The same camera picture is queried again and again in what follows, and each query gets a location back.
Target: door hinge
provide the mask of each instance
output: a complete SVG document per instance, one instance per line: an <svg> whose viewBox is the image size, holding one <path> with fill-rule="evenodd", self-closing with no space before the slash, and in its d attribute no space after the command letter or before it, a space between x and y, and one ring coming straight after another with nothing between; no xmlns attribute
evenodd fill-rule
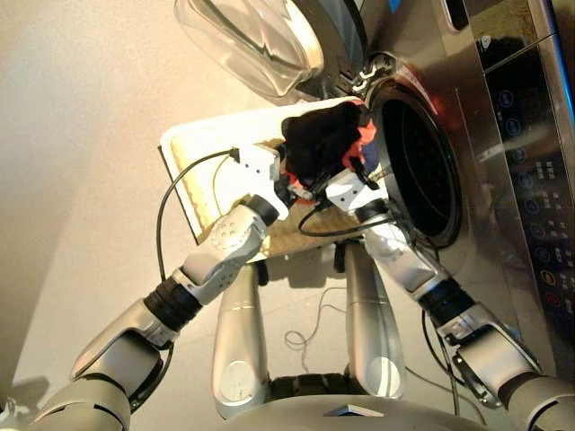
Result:
<svg viewBox="0 0 575 431"><path fill-rule="evenodd" d="M395 65L395 58L389 54L378 54L372 57L354 80L354 84L351 87L353 94L365 99L371 83L381 77L393 75L395 73Z"/></svg>

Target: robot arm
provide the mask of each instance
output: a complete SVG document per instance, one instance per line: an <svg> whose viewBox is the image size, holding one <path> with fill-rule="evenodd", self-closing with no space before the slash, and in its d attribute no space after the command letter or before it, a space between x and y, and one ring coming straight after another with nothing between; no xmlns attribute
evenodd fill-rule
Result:
<svg viewBox="0 0 575 431"><path fill-rule="evenodd" d="M277 152L251 147L240 149L236 158L250 160L254 194L220 218L181 267L84 349L72 369L72 382L48 401L30 430L129 429L130 412L157 384L163 368L160 351L231 285L259 251L267 227L285 218L293 202L279 177Z"/></svg>
<svg viewBox="0 0 575 431"><path fill-rule="evenodd" d="M363 224L385 220L385 191L351 172L334 177L328 199ZM575 391L541 375L527 348L484 305L475 302L434 259L406 241L395 224L365 231L367 252L425 310L437 333L456 347L454 363L483 405L503 404L517 429L573 429Z"/></svg>

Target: front-load washing machine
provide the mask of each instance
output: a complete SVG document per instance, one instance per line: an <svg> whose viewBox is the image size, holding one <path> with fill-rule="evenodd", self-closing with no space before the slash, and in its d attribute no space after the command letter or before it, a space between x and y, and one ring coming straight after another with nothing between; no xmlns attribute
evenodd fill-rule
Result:
<svg viewBox="0 0 575 431"><path fill-rule="evenodd" d="M573 380L570 0L177 0L183 28L277 104L357 95L421 244Z"/></svg>

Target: washing machine door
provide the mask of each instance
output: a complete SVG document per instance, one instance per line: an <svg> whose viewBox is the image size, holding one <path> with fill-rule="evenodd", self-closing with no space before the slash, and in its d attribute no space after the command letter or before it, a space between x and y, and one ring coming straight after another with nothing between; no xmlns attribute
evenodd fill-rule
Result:
<svg viewBox="0 0 575 431"><path fill-rule="evenodd" d="M204 52L266 99L281 103L351 92L367 61L363 3L176 0L174 12Z"/></svg>

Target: control button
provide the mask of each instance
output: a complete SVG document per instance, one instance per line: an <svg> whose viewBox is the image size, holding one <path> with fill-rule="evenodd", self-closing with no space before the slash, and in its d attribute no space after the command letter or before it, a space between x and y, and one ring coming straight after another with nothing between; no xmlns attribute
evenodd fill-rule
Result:
<svg viewBox="0 0 575 431"><path fill-rule="evenodd" d="M529 225L529 230L534 235L535 238L544 238L545 237L545 229L537 223L532 223Z"/></svg>
<svg viewBox="0 0 575 431"><path fill-rule="evenodd" d="M561 307L561 300L559 299L559 296L557 296L553 292L547 292L545 294L545 301L547 301L548 304L552 305L555 308Z"/></svg>
<svg viewBox="0 0 575 431"><path fill-rule="evenodd" d="M491 36L489 34L485 34L481 37L481 43L483 49L487 49L491 44Z"/></svg>
<svg viewBox="0 0 575 431"><path fill-rule="evenodd" d="M503 90L500 92L500 105L503 108L508 108L513 104L513 93L509 90Z"/></svg>
<svg viewBox="0 0 575 431"><path fill-rule="evenodd" d="M541 271L541 279L549 286L555 286L555 276L547 269Z"/></svg>
<svg viewBox="0 0 575 431"><path fill-rule="evenodd" d="M515 163L522 163L527 158L527 154L523 148L516 148L511 154Z"/></svg>
<svg viewBox="0 0 575 431"><path fill-rule="evenodd" d="M521 131L521 124L516 119L508 119L505 121L505 129L511 136L517 136Z"/></svg>
<svg viewBox="0 0 575 431"><path fill-rule="evenodd" d="M527 173L520 173L519 186L524 189L531 189L533 187L533 177Z"/></svg>
<svg viewBox="0 0 575 431"><path fill-rule="evenodd" d="M542 262L550 262L551 261L551 254L549 253L549 251L547 251L546 249L544 249L543 247L537 247L533 253L536 255L536 257L541 260Z"/></svg>
<svg viewBox="0 0 575 431"><path fill-rule="evenodd" d="M539 204L537 204L533 199L527 199L524 207L529 214L537 214L539 212Z"/></svg>

